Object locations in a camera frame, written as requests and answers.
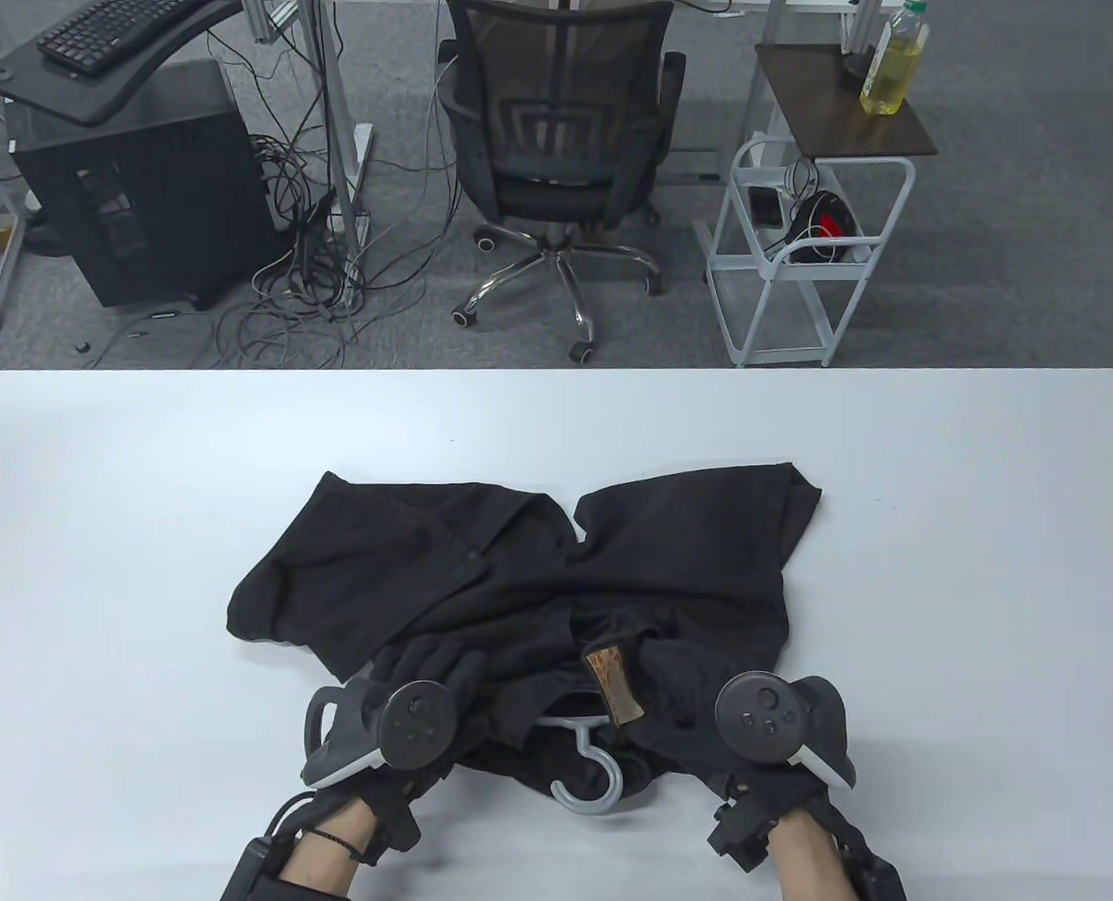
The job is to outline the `person's right hand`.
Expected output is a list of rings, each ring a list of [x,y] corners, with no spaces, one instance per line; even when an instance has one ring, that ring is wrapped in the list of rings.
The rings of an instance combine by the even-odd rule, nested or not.
[[[827,793],[798,765],[757,765],[733,752],[715,724],[716,699],[739,669],[715,648],[674,638],[636,645],[633,674],[644,715],[626,727],[630,742],[676,772],[698,778],[723,800],[756,798],[779,820]]]

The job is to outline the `person's left hand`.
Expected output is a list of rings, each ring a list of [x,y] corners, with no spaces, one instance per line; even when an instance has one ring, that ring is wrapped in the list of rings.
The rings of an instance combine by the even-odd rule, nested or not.
[[[301,778],[317,800],[363,799],[394,816],[442,778],[476,743],[469,720],[487,669],[479,648],[425,635],[381,648],[364,675],[312,696]]]

